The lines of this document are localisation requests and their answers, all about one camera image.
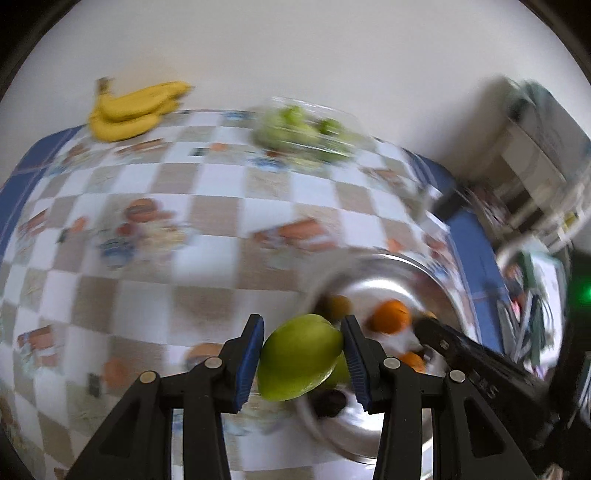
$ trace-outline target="stainless steel bowl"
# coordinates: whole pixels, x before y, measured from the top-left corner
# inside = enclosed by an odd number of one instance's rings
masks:
[[[345,296],[351,302],[351,314],[362,325],[377,305],[398,299],[411,310],[413,318],[432,312],[438,319],[461,330],[459,309],[441,285],[419,262],[394,254],[345,251],[330,259],[331,268],[316,260],[320,278],[305,295],[299,313],[318,312],[328,297]],[[409,329],[397,336],[385,336],[382,345],[388,354],[403,353],[420,346]],[[434,353],[427,372],[443,376],[446,364]],[[338,387],[348,404],[335,418],[318,418],[308,395],[295,400],[296,409],[312,435],[338,454],[356,462],[373,464],[378,454],[383,415],[368,415],[357,403],[348,385]],[[423,477],[432,470],[433,429],[430,410],[423,410]]]

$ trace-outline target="wall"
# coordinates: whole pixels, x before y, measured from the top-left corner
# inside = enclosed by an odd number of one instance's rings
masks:
[[[455,172],[499,130],[502,76],[537,79],[591,132],[591,86],[518,0],[82,0],[0,103],[0,181],[85,121],[102,76],[119,93],[187,80],[188,108],[322,103]]]

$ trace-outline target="table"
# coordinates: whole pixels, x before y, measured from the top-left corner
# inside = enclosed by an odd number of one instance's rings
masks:
[[[116,144],[82,128],[48,163],[0,267],[1,422],[37,479],[63,475],[142,371],[186,371],[194,346],[206,355],[250,313],[267,335],[292,316],[301,272],[318,254],[277,264],[252,238],[262,229],[315,218],[341,248],[410,252],[447,284],[476,339],[453,243],[422,232],[366,173],[418,182],[403,149],[372,140],[354,162],[311,169],[253,145],[251,127],[250,112],[181,111]],[[316,443],[288,403],[256,390],[224,425],[232,478],[372,476]]]

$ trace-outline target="yellow banana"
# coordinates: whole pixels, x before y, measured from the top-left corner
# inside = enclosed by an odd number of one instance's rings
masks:
[[[160,105],[153,113],[156,115],[166,115],[167,113],[172,113],[180,104],[176,100],[166,100],[162,105]]]
[[[136,137],[153,129],[160,123],[160,120],[160,115],[148,113],[133,120],[109,122],[95,106],[88,118],[88,124],[94,136],[99,140],[104,142],[118,142]]]
[[[99,110],[114,122],[130,120],[160,108],[166,100],[186,93],[191,86],[186,82],[167,82],[147,87],[121,97],[113,97],[108,79],[100,79],[98,86]]]

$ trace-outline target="banana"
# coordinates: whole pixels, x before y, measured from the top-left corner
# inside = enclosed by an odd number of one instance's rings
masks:
[[[148,113],[133,120],[109,122],[102,116],[98,103],[88,118],[88,124],[94,136],[104,142],[118,142],[136,137],[153,129],[161,120],[160,115]]]
[[[116,98],[110,92],[109,80],[100,79],[98,81],[99,110],[106,119],[113,122],[130,120],[154,112],[162,107],[164,102],[186,93],[190,88],[191,86],[186,82],[167,82]]]
[[[156,115],[166,115],[167,113],[174,112],[180,104],[176,100],[166,100],[162,105],[160,105],[153,113]]]

